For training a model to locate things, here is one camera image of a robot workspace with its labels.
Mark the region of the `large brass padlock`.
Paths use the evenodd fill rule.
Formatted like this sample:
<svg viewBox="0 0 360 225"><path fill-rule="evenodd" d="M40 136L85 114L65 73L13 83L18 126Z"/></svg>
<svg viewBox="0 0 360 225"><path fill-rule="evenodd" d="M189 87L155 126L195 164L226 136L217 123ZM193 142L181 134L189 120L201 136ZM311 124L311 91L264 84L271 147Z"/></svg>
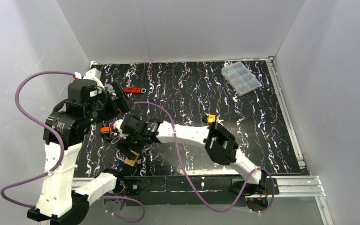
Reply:
<svg viewBox="0 0 360 225"><path fill-rule="evenodd" d="M140 159L140 154L136 151L131 150L125 157L124 163L129 166L135 166Z"/></svg>

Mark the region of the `yellow padlock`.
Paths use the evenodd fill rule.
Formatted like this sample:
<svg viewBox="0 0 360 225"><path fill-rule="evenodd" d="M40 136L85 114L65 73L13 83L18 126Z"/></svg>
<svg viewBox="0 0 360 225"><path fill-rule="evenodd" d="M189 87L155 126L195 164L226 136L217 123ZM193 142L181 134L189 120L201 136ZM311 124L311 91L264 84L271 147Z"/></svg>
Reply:
<svg viewBox="0 0 360 225"><path fill-rule="evenodd" d="M202 117L202 122L211 125L216 122L216 115L208 114Z"/></svg>

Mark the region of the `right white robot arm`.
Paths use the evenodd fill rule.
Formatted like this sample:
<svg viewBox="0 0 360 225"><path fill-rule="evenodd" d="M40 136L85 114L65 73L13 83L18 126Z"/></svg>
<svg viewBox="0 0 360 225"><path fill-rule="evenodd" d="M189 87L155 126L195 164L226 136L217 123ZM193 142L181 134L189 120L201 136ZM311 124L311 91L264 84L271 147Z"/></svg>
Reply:
<svg viewBox="0 0 360 225"><path fill-rule="evenodd" d="M120 136L116 145L127 158L136 159L144 146L153 143L178 143L206 150L210 159L220 165L230 166L247 181L232 185L232 189L243 196L265 195L267 173L258 169L240 150L232 135L223 125L213 122L204 127L172 125L167 121L142 121L136 116L127 116L113 124L113 130Z"/></svg>

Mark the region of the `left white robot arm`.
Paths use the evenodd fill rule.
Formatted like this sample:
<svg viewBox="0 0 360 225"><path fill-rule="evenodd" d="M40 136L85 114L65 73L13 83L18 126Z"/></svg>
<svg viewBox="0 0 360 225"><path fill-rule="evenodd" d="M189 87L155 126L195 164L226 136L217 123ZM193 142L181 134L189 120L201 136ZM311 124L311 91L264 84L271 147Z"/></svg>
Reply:
<svg viewBox="0 0 360 225"><path fill-rule="evenodd" d="M118 82L103 85L95 78L75 79L67 99L45 121L45 171L41 194L27 217L52 225L77 225L90 206L115 189L117 173L107 169L82 187L73 188L76 160L91 125L129 112L131 103Z"/></svg>

